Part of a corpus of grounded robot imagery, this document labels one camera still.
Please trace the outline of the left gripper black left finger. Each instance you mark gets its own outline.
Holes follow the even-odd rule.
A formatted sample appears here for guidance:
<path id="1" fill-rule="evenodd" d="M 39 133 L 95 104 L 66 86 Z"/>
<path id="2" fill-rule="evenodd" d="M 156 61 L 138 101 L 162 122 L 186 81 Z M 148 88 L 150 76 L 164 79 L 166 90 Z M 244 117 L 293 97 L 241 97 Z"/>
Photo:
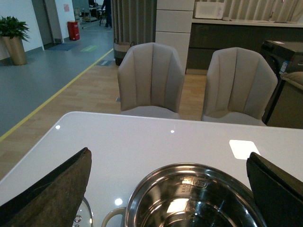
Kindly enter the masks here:
<path id="1" fill-rule="evenodd" d="M 84 197 L 92 154 L 83 148 L 0 207 L 2 227 L 71 227 Z"/>

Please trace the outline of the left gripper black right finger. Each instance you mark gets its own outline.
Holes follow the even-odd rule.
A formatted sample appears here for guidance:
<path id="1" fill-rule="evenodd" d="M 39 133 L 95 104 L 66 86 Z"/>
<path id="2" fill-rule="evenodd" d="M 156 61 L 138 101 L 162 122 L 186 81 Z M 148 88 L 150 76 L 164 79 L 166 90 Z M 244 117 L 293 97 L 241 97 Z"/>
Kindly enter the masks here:
<path id="1" fill-rule="evenodd" d="M 254 200 L 268 227 L 303 225 L 303 183 L 261 155 L 246 162 Z"/>

